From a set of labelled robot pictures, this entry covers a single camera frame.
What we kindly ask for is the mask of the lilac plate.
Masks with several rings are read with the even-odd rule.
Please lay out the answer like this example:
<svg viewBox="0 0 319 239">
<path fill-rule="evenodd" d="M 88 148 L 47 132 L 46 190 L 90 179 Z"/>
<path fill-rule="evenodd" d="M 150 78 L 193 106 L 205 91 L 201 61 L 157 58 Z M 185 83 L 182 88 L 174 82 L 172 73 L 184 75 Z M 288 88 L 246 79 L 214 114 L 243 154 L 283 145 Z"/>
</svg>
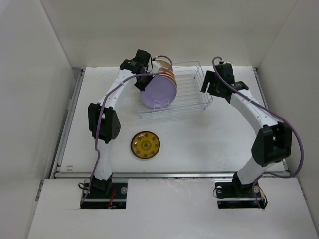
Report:
<svg viewBox="0 0 319 239">
<path fill-rule="evenodd" d="M 151 109 L 162 109 L 170 107 L 176 95 L 177 86 L 171 79 L 155 76 L 145 90 L 140 91 L 140 100 Z"/>
</svg>

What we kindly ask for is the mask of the pink plate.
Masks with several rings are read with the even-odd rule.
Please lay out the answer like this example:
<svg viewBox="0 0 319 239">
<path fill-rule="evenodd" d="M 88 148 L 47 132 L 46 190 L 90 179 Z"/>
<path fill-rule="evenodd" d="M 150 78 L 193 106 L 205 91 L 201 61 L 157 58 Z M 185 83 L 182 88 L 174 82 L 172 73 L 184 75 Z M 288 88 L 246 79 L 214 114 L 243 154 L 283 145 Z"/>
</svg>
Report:
<svg viewBox="0 0 319 239">
<path fill-rule="evenodd" d="M 164 75 L 164 76 L 166 76 L 166 77 L 169 77 L 171 80 L 176 80 L 176 78 L 175 78 L 175 74 L 174 74 L 174 72 L 173 72 L 173 70 L 169 70 L 168 68 L 166 68 L 166 67 L 162 67 L 161 68 L 161 71 L 167 71 L 167 72 L 165 72 L 165 73 L 162 73 L 161 75 Z"/>
</svg>

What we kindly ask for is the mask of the tan plate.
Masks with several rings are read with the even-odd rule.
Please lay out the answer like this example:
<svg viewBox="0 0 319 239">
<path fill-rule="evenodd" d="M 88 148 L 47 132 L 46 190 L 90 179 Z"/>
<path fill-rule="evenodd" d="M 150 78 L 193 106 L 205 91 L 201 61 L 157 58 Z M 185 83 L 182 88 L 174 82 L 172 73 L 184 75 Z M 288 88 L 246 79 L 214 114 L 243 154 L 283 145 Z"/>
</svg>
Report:
<svg viewBox="0 0 319 239">
<path fill-rule="evenodd" d="M 165 76 L 167 78 L 169 78 L 170 80 L 172 80 L 174 82 L 174 84 L 176 85 L 177 87 L 177 81 L 176 81 L 176 77 L 175 77 L 175 74 L 173 71 L 169 70 L 168 72 L 166 73 L 162 73 L 160 74 L 160 76 Z"/>
</svg>

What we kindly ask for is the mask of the cream bear plate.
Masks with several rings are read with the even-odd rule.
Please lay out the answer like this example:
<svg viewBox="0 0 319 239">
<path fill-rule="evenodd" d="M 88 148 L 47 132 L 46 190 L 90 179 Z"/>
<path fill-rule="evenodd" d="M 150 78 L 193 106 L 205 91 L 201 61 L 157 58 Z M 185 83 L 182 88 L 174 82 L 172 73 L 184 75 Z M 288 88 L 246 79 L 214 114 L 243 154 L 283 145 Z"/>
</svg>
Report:
<svg viewBox="0 0 319 239">
<path fill-rule="evenodd" d="M 162 65 L 161 71 L 172 70 L 172 65 L 168 61 L 162 59 L 156 59 L 156 61 Z"/>
</svg>

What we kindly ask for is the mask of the small yellow patterned plate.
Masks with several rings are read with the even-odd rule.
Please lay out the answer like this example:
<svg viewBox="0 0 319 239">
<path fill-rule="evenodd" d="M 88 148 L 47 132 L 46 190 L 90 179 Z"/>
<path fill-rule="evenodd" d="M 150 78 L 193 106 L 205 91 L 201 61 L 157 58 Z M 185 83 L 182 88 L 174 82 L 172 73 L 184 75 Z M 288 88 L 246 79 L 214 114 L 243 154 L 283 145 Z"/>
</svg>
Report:
<svg viewBox="0 0 319 239">
<path fill-rule="evenodd" d="M 160 150 L 160 139 L 153 132 L 141 131 L 133 136 L 130 150 L 140 160 L 152 159 Z"/>
</svg>

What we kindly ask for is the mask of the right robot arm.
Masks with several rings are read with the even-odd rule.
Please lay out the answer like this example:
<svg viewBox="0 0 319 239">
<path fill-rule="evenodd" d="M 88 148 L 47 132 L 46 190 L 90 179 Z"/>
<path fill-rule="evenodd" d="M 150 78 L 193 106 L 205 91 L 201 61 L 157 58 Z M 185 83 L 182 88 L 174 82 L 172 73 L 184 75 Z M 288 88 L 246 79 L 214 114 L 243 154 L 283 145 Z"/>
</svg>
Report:
<svg viewBox="0 0 319 239">
<path fill-rule="evenodd" d="M 251 158 L 225 186 L 230 197 L 252 197 L 255 182 L 269 166 L 290 156 L 292 129 L 260 105 L 244 82 L 235 81 L 230 63 L 221 61 L 213 71 L 207 71 L 201 92 L 225 99 L 241 113 L 256 134 Z"/>
</svg>

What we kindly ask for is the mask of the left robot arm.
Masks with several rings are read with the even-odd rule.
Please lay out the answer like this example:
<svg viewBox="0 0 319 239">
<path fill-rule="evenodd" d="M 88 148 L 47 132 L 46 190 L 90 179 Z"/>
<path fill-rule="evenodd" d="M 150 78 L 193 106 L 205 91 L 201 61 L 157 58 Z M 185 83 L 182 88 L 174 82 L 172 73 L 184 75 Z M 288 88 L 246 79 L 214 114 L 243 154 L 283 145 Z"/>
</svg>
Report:
<svg viewBox="0 0 319 239">
<path fill-rule="evenodd" d="M 88 186 L 83 190 L 84 197 L 97 195 L 102 198 L 110 195 L 112 190 L 112 160 L 110 151 L 112 142 L 121 129 L 116 108 L 122 102 L 132 86 L 144 90 L 153 79 L 159 67 L 152 68 L 151 54 L 137 50 L 133 59 L 126 59 L 120 65 L 114 83 L 105 96 L 97 103 L 88 106 L 89 131 L 95 140 L 97 160 L 95 162 Z"/>
</svg>

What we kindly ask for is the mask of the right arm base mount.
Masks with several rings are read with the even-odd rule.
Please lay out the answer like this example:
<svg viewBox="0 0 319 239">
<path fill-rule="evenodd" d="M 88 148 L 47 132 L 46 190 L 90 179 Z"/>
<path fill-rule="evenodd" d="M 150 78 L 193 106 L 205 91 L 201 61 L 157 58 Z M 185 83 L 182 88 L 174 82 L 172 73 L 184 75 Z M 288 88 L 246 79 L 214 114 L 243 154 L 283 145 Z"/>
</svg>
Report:
<svg viewBox="0 0 319 239">
<path fill-rule="evenodd" d="M 214 196 L 217 198 L 219 209 L 265 209 L 268 199 L 259 185 L 242 189 L 235 187 L 232 182 L 215 182 Z"/>
</svg>

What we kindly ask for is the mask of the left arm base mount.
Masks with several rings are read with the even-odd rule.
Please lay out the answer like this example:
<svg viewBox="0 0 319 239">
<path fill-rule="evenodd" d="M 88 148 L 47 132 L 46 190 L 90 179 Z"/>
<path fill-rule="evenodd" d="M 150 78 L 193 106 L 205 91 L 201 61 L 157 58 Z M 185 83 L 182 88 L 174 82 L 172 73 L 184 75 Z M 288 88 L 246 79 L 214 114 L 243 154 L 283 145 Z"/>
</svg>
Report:
<svg viewBox="0 0 319 239">
<path fill-rule="evenodd" d="M 127 182 L 113 182 L 93 179 L 93 182 L 79 183 L 82 190 L 81 209 L 125 209 L 127 202 Z"/>
</svg>

